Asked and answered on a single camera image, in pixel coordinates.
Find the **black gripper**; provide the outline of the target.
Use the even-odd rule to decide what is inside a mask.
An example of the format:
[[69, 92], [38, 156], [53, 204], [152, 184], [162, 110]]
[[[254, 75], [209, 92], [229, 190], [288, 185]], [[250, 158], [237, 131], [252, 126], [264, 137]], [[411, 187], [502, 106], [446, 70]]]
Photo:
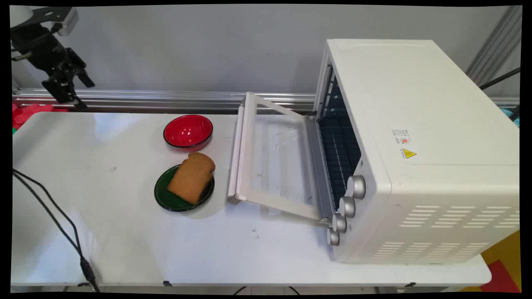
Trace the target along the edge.
[[48, 78], [42, 85], [59, 104], [71, 104], [80, 110], [87, 108], [74, 89], [75, 75], [87, 88], [95, 87], [86, 71], [87, 64], [73, 49], [64, 47], [52, 30], [40, 24], [11, 29], [11, 44], [12, 52], [17, 52], [11, 61], [27, 59], [44, 71]]

